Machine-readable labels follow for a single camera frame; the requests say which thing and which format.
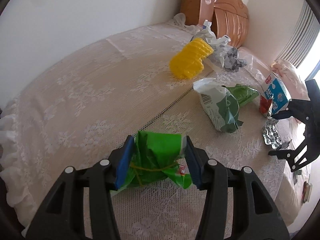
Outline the bright green wrapper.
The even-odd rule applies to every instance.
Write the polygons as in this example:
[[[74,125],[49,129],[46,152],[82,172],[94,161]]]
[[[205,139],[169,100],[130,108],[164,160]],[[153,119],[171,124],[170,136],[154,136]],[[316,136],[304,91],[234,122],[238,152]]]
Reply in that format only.
[[[188,189],[192,185],[185,158],[187,139],[182,134],[138,131],[133,136],[132,157],[126,177],[111,196],[129,188],[138,188],[169,179],[178,187]]]

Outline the blue white milk carton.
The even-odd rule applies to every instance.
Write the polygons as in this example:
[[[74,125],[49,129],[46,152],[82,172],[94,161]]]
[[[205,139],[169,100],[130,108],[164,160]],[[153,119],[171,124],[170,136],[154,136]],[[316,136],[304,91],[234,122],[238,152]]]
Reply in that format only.
[[[272,99],[272,114],[277,114],[287,107],[291,95],[278,74],[268,74],[261,87],[265,98]]]

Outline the dark green snack wrapper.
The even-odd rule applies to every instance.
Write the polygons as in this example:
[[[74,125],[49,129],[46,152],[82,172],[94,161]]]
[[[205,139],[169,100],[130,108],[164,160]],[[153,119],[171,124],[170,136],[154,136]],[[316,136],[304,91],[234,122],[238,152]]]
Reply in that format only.
[[[259,92],[256,89],[246,85],[236,84],[234,87],[226,88],[236,98],[239,107],[242,107],[252,102],[255,98],[259,96]]]

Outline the yellow foam net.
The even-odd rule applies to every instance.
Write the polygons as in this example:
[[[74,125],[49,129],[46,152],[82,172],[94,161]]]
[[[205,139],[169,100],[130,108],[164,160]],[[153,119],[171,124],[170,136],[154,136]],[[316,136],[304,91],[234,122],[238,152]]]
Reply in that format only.
[[[204,70],[203,60],[213,52],[206,41],[195,38],[170,60],[170,71],[178,79],[193,79]]]

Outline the white paper bag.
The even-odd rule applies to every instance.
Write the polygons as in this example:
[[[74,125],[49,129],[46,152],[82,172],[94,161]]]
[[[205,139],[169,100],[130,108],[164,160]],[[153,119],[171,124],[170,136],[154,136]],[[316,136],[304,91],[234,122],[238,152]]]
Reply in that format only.
[[[205,20],[202,30],[196,33],[191,40],[194,40],[195,38],[203,39],[209,46],[212,47],[214,51],[208,56],[210,61],[214,65],[223,68],[225,64],[225,58],[232,48],[228,44],[231,42],[231,39],[227,35],[217,38],[214,32],[211,30],[211,26],[212,23],[208,20]]]

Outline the folded pink quilt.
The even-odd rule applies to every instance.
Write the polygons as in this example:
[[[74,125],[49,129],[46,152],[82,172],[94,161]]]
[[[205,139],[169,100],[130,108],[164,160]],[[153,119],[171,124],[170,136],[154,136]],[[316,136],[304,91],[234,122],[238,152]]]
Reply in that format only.
[[[271,64],[271,69],[280,76],[292,99],[310,100],[305,82],[300,78],[293,64],[279,59]]]

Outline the red foil wrapper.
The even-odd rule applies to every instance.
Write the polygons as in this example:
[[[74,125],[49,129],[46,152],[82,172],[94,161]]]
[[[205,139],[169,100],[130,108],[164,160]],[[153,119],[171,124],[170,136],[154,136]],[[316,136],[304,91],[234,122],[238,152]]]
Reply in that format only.
[[[260,105],[259,105],[259,112],[264,117],[269,117],[272,114],[272,99],[266,99],[262,95],[260,96]]]

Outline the silver foil wrapper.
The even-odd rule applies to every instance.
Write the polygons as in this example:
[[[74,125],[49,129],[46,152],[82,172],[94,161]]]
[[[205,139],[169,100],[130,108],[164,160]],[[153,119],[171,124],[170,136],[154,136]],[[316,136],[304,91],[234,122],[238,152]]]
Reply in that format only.
[[[287,149],[291,141],[282,141],[280,135],[276,129],[278,120],[274,118],[268,118],[262,129],[262,135],[266,145],[271,146],[272,150],[284,150]]]

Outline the white green snack bag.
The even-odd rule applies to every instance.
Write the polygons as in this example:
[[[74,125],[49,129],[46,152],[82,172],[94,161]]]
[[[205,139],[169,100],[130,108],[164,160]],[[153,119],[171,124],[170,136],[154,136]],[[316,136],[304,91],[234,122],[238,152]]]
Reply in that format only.
[[[239,103],[226,87],[213,78],[204,78],[195,81],[193,89],[199,94],[205,113],[218,131],[233,133],[242,126]]]

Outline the white lace tablecloth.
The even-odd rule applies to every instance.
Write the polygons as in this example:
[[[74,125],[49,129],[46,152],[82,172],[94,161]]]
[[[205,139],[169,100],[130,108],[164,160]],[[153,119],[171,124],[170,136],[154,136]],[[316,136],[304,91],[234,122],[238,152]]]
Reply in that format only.
[[[169,61],[192,33],[175,23],[150,25],[86,46],[49,68],[7,104],[1,116],[4,202],[16,238],[67,166],[94,165],[138,131],[188,135],[223,165],[250,166],[276,197],[285,163],[268,155],[258,100],[240,108],[234,133],[215,129],[191,80]]]

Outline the white window radiator grille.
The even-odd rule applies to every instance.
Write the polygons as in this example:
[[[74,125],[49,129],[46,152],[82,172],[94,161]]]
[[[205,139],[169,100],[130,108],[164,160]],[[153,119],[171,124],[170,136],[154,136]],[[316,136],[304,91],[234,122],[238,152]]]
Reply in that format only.
[[[294,32],[277,60],[299,67],[310,52],[319,34],[319,22],[311,7],[304,1]]]

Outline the crumpled newspaper ball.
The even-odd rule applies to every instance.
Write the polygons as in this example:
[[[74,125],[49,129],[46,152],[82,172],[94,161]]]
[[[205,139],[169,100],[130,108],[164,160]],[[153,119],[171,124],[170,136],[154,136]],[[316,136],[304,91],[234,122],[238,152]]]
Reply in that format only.
[[[240,68],[247,65],[248,62],[245,59],[239,58],[239,51],[235,47],[231,47],[227,50],[223,65],[226,71],[238,72]]]

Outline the pink bed sheet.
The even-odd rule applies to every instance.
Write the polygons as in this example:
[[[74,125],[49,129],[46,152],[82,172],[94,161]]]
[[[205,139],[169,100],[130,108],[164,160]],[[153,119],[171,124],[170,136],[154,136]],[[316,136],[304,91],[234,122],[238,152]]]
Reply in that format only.
[[[271,106],[267,112],[275,113],[284,110],[290,99],[308,100],[306,85],[300,78],[296,67],[284,59],[277,59],[270,66],[254,56],[245,47],[239,48],[239,56],[249,61],[248,71],[262,85],[262,103],[271,99]],[[304,125],[290,117],[277,124],[277,131],[283,142],[288,142],[294,149],[302,142]],[[301,169],[302,174],[291,172],[288,164],[285,165],[283,179],[276,196],[276,205],[287,226],[294,223],[303,206],[303,186],[311,174],[311,165]]]

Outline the wooden headboard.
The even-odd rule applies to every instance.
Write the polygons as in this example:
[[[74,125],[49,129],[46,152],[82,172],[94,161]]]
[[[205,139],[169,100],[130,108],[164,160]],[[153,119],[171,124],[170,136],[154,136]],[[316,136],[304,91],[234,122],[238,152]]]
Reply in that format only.
[[[242,0],[214,0],[212,31],[217,38],[227,35],[230,46],[240,48],[249,28],[249,12]]]

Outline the wooden side panel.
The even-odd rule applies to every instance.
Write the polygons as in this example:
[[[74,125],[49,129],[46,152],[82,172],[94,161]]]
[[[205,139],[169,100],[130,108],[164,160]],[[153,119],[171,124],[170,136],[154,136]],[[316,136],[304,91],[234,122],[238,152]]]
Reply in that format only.
[[[182,0],[180,13],[185,15],[186,25],[203,25],[205,20],[212,22],[214,0]]]

